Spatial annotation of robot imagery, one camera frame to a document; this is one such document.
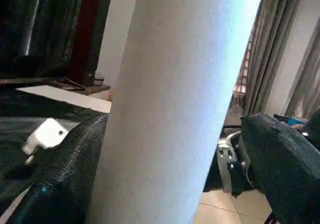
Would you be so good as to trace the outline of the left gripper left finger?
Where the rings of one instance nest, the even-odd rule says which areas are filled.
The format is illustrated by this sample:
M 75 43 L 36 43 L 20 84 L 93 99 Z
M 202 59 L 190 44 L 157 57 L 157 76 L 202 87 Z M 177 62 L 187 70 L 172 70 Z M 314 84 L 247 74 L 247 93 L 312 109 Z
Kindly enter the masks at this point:
M 83 224 L 86 219 L 108 115 L 74 127 L 35 173 L 14 211 L 16 224 Z

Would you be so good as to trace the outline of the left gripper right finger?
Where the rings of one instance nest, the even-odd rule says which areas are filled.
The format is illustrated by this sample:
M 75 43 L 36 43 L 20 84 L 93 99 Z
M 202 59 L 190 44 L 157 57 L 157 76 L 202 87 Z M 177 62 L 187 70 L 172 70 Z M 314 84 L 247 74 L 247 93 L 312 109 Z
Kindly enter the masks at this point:
M 241 122 L 259 189 L 281 224 L 320 222 L 320 152 L 298 130 L 257 113 Z

